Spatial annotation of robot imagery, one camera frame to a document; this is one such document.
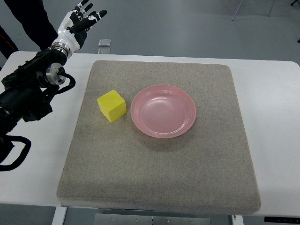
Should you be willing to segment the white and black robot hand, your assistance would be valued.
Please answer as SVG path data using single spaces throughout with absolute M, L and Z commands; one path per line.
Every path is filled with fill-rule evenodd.
M 70 56 L 82 48 L 90 28 L 100 21 L 106 14 L 106 10 L 92 11 L 93 4 L 88 0 L 82 0 L 74 9 L 69 11 L 58 28 L 58 37 L 52 46 L 61 46 Z

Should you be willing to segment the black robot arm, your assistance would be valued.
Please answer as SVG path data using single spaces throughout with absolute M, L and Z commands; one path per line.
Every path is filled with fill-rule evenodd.
M 8 135 L 20 120 L 40 120 L 49 113 L 55 95 L 72 89 L 76 81 L 65 72 L 63 65 L 72 55 L 71 49 L 59 43 L 40 51 L 2 79 L 4 91 L 0 95 L 0 160 L 3 162 L 15 142 L 24 144 L 20 155 L 0 170 L 11 171 L 21 165 L 31 148 L 31 141 L 22 136 Z

